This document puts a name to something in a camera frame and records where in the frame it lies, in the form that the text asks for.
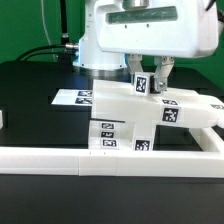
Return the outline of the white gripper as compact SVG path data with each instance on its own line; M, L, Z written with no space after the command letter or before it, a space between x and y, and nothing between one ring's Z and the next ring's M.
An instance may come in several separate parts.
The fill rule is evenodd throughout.
M124 9L122 0L98 0L94 21L101 50L127 53L131 83L143 71L140 54L160 56L154 58L155 92L167 89L173 57L206 57L219 43L217 6L209 0L149 0L136 10Z

